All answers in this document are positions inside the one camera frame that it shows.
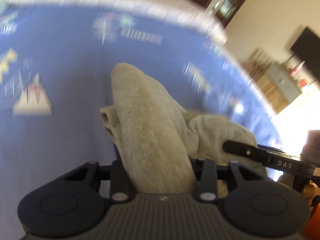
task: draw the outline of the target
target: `ribbed gray surface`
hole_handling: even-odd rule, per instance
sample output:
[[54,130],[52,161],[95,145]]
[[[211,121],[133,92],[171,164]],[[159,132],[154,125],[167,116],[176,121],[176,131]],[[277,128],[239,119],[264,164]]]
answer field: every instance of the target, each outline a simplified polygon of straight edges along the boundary
[[[66,240],[268,240],[242,233],[228,224],[215,205],[186,195],[140,195],[113,206],[92,230]],[[278,238],[303,240],[301,235]],[[28,236],[24,240],[44,240]]]

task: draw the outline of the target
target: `yellow pattern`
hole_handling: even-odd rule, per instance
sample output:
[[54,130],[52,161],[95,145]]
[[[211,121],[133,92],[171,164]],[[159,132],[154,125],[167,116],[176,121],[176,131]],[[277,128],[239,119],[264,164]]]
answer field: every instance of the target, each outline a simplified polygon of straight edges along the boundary
[[7,55],[0,59],[0,84],[2,83],[3,75],[9,71],[9,63],[16,62],[17,56],[13,49],[9,49]]

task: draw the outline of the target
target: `screw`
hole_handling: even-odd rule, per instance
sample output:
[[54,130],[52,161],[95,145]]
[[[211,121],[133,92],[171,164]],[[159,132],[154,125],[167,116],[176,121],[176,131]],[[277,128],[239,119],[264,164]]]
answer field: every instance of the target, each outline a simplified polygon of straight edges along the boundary
[[128,199],[128,195],[123,192],[117,192],[112,195],[114,201],[125,201]]
[[211,192],[203,192],[200,194],[200,198],[203,201],[213,201],[216,199],[216,195],[214,193]]

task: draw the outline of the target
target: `black screen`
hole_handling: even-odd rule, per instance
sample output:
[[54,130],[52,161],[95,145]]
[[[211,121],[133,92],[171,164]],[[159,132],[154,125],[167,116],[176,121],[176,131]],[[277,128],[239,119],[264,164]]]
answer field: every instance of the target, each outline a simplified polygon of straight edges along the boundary
[[320,79],[320,38],[309,28],[305,28],[291,50],[299,59],[304,60],[306,67]]

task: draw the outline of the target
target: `towel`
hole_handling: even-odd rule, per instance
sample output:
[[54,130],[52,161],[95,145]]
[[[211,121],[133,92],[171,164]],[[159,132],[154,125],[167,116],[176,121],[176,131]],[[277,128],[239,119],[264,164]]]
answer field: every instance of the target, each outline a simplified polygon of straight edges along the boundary
[[[218,165],[239,160],[267,174],[260,163],[222,149],[226,140],[256,146],[246,128],[223,116],[186,111],[158,81],[129,64],[116,65],[111,86],[114,105],[100,109],[100,115],[138,192],[192,192],[196,178],[188,156]],[[221,181],[218,190],[219,197],[228,193]]]

